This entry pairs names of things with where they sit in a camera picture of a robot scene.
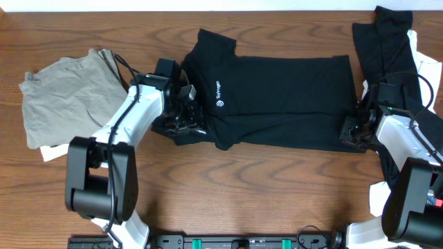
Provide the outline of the black logo t-shirt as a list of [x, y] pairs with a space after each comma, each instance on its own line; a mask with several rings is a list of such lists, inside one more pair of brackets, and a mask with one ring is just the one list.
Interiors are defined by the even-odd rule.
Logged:
[[220, 150], [247, 142], [354, 153], [339, 138], [356, 114], [346, 55], [326, 58], [239, 56], [234, 39], [200, 30], [182, 61], [195, 87], [185, 121], [159, 118], [152, 129], [177, 145], [212, 142]]

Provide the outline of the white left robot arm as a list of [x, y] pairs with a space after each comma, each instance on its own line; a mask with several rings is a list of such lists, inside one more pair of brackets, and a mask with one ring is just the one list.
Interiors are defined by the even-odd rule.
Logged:
[[89, 138], [69, 143], [65, 203], [100, 226], [101, 236], [71, 237], [69, 248], [152, 248], [150, 228], [135, 210], [136, 148], [148, 130], [168, 137], [200, 129], [196, 90], [184, 71], [136, 76], [127, 99]]

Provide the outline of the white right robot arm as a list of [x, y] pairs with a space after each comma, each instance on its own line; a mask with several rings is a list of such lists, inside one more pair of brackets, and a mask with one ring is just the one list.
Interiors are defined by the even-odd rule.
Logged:
[[359, 149], [382, 146], [399, 178], [381, 216], [347, 227], [346, 248], [441, 248], [442, 207], [427, 202], [442, 191], [442, 155], [427, 141], [411, 112], [387, 106], [345, 118], [340, 140]]

